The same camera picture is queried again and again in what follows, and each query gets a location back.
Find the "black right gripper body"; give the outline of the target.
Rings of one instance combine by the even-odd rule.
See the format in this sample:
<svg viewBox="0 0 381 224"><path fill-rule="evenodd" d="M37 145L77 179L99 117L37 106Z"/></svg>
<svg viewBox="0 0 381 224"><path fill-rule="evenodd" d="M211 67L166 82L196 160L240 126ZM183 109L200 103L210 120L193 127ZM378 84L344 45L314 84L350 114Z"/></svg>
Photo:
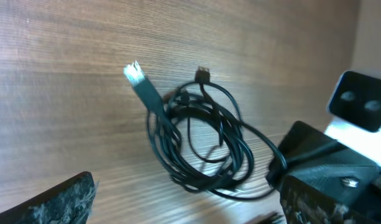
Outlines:
<svg viewBox="0 0 381 224"><path fill-rule="evenodd" d="M278 150L287 168L276 158L269 164L266 179L275 189L291 175L357 211L381 210L381 192L373 184L381 167L373 160L302 121L293 124Z"/></svg>

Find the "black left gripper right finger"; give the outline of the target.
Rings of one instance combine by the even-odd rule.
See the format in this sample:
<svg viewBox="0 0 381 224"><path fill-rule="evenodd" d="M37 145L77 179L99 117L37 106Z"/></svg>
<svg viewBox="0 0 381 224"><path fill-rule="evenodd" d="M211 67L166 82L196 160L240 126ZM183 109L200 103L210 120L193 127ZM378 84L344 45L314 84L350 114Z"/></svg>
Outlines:
<svg viewBox="0 0 381 224"><path fill-rule="evenodd" d="M381 223L381 195L373 190L362 192L346 205L294 176L285 178L280 204L287 223Z"/></svg>

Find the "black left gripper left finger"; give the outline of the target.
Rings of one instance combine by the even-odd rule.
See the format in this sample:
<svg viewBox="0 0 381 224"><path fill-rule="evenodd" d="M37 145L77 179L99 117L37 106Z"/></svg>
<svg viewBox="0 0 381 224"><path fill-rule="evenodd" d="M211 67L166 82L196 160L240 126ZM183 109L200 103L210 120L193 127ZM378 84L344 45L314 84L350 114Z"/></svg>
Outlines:
<svg viewBox="0 0 381 224"><path fill-rule="evenodd" d="M93 176L84 171L0 213L0 223L86 223L95 196Z"/></svg>

